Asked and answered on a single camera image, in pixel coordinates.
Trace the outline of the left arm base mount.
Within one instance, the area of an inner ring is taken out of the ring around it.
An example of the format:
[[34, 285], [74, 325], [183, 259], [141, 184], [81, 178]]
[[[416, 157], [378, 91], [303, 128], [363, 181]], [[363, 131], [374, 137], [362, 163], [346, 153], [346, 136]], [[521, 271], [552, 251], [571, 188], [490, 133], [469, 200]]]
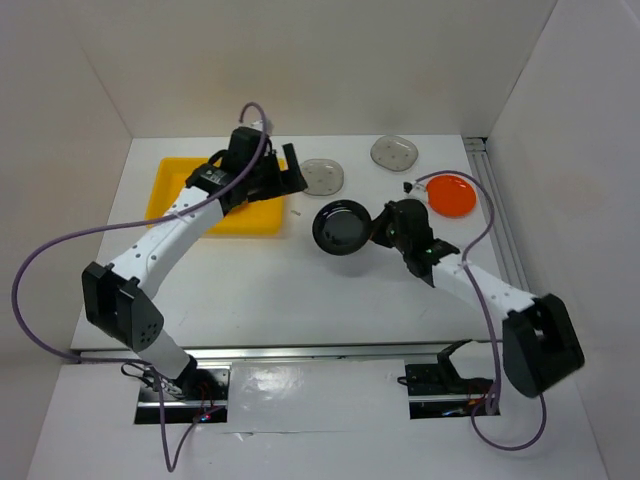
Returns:
[[[189, 424], [194, 418], [203, 424], [227, 422], [231, 367], [229, 365], [214, 365], [207, 371], [212, 377], [212, 386], [197, 386], [187, 394], [168, 380], [161, 379], [167, 424]], [[120, 372], [122, 375], [139, 382], [134, 423], [136, 425], [159, 425], [160, 394], [150, 370], [147, 367], [127, 362], [120, 367]]]

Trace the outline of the black plate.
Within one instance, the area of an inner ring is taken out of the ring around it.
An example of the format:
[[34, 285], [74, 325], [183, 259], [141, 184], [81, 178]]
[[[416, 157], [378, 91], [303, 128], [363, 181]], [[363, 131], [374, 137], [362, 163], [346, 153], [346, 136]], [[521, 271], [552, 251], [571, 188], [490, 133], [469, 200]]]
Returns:
[[316, 245], [334, 256], [357, 252], [369, 241], [371, 232], [368, 210], [353, 200], [330, 202], [318, 211], [312, 223]]

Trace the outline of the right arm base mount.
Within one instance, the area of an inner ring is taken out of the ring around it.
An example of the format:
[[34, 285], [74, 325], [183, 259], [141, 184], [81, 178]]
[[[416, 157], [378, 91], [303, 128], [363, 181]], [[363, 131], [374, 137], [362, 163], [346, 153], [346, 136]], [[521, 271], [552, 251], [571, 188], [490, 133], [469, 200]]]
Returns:
[[415, 419], [469, 417], [478, 407], [485, 416], [484, 403], [493, 380], [461, 376], [451, 357], [471, 340], [460, 340], [438, 352], [426, 363], [406, 364], [396, 382], [408, 395], [409, 415]]

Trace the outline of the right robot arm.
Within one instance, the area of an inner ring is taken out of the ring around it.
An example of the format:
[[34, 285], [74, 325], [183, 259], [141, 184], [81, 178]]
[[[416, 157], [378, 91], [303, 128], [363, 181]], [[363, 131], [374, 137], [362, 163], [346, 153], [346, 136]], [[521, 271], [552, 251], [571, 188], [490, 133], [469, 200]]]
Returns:
[[520, 394], [534, 398], [584, 367], [565, 303], [513, 287], [470, 262], [434, 236], [420, 201], [388, 202], [373, 221], [371, 240], [399, 251], [408, 270], [430, 287], [501, 322], [502, 366]]

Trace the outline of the orange plate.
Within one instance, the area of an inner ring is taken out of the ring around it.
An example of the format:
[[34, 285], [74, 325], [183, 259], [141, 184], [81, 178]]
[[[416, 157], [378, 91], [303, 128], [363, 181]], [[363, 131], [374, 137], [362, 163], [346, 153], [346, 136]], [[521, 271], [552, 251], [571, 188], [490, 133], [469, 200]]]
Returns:
[[476, 192], [463, 178], [451, 174], [435, 176], [426, 184], [429, 206], [447, 218], [469, 215], [477, 203]]

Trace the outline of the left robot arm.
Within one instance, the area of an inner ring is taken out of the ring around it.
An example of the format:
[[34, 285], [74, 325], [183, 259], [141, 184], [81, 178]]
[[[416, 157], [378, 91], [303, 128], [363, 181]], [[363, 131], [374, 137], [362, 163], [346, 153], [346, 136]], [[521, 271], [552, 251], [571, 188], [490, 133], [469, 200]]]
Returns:
[[84, 269], [87, 320], [154, 368], [172, 397], [214, 388], [213, 377], [165, 331], [153, 299], [186, 252], [232, 210], [306, 187], [292, 144], [278, 154], [261, 128], [236, 128], [227, 148], [187, 177], [161, 223], [108, 264]]

